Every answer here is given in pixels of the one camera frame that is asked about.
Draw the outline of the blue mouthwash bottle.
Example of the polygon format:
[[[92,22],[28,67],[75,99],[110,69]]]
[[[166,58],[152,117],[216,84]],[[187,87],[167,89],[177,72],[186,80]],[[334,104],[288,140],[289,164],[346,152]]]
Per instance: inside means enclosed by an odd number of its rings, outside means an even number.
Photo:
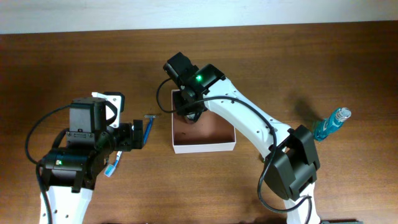
[[[330,134],[339,130],[344,122],[351,117],[351,110],[348,108],[337,108],[327,119],[318,121],[314,125],[313,137],[317,141],[323,141]]]

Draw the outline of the clear spray bottle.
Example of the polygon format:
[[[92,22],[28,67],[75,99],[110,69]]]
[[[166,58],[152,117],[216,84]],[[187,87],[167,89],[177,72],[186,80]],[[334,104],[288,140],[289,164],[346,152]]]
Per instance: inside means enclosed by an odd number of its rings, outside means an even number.
[[[185,116],[188,123],[196,123],[200,118],[201,113],[192,113]]]

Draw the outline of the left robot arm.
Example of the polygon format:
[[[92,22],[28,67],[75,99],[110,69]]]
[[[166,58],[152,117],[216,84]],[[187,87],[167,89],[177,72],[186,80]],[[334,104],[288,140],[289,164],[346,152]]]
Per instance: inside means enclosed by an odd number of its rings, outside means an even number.
[[[77,98],[69,110],[69,127],[58,134],[36,168],[41,223],[82,223],[109,156],[144,146],[143,122],[118,124],[120,110],[106,98]]]

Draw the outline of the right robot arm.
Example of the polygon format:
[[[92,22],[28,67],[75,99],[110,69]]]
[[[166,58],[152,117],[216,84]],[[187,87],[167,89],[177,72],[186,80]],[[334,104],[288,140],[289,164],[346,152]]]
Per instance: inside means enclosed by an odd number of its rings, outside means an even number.
[[[167,60],[164,71],[178,87],[173,112],[195,123],[211,111],[242,133],[260,152],[264,168],[258,182],[284,201],[284,208],[259,200],[275,213],[287,214],[287,223],[320,223],[314,189],[320,161],[313,134],[305,126],[293,129],[265,113],[242,95],[214,65],[193,65],[179,52]]]

